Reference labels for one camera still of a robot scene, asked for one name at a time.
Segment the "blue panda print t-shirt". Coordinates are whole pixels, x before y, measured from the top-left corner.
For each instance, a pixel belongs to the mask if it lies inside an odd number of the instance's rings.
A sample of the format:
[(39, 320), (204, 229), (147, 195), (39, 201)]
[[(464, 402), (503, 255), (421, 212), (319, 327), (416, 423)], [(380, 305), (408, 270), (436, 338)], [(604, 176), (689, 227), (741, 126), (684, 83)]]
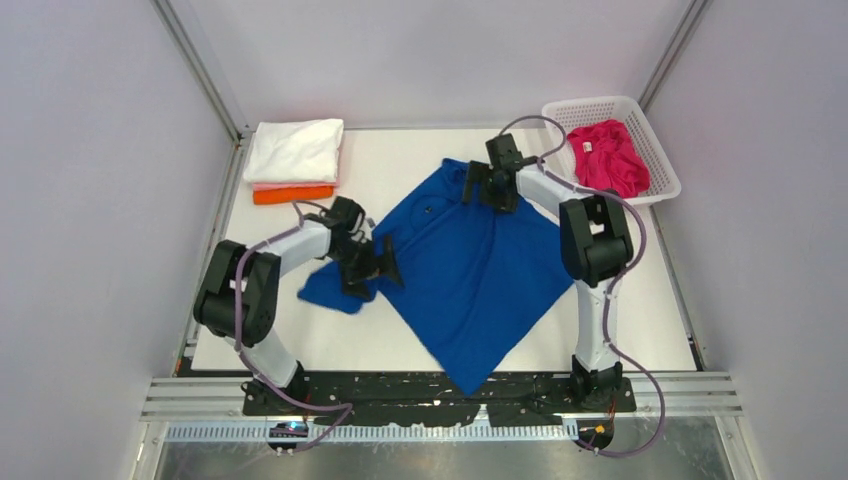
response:
[(376, 226), (403, 283), (367, 281), (466, 395), (570, 289), (559, 228), (530, 203), (513, 213), (461, 197), (467, 163), (446, 158)]

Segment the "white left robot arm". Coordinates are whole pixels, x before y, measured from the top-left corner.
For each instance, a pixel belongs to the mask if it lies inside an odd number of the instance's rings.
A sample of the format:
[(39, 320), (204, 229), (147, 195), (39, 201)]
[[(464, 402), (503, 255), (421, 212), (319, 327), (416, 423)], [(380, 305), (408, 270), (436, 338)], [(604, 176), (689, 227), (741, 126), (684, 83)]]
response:
[(336, 198), (297, 223), (249, 247), (222, 240), (214, 248), (193, 306), (195, 321), (226, 339), (280, 412), (298, 412), (307, 398), (304, 369), (274, 333), (281, 278), (312, 260), (332, 269), (332, 291), (368, 301), (375, 283), (404, 284), (391, 235), (378, 234), (356, 201)]

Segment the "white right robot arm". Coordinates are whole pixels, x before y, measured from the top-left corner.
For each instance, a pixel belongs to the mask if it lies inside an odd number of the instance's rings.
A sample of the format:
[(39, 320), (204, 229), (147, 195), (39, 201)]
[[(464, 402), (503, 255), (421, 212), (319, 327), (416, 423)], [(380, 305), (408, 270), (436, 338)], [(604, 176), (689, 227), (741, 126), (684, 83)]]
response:
[(564, 269), (578, 295), (578, 340), (568, 392), (573, 404), (596, 410), (623, 384), (614, 345), (621, 274), (634, 256), (624, 204), (610, 192), (577, 186), (524, 156), (510, 134), (485, 144), (489, 160), (468, 167), (462, 200), (474, 199), (499, 213), (530, 200), (556, 215)]

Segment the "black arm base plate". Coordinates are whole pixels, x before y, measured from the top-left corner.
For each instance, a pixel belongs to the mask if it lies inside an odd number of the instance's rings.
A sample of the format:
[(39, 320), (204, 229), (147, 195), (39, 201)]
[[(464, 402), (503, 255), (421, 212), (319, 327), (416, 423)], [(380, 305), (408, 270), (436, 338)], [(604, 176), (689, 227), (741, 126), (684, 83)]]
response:
[(349, 403), (353, 409), (346, 426), (402, 427), (467, 426), (487, 414), (492, 425), (547, 426), (564, 414), (632, 413), (635, 395), (628, 379), (617, 391), (591, 393), (576, 402), (569, 376), (555, 372), (500, 372), (491, 375), (471, 396), (464, 395), (441, 372), (307, 371), (285, 388), (305, 403), (294, 406), (258, 380), (244, 381), (242, 412), (246, 416), (311, 418), (320, 426), (338, 417), (333, 406)]

